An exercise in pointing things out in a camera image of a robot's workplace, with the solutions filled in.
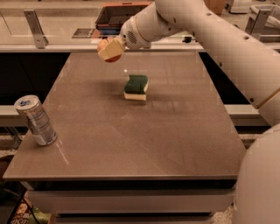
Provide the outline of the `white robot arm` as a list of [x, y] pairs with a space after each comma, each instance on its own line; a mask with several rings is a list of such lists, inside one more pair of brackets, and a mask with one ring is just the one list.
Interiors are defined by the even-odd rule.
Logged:
[[120, 34], [97, 46], [105, 61], [177, 32], [191, 33], [270, 129], [246, 151], [234, 198], [234, 224], [280, 224], [280, 56], [215, 15], [204, 0], [154, 0]]

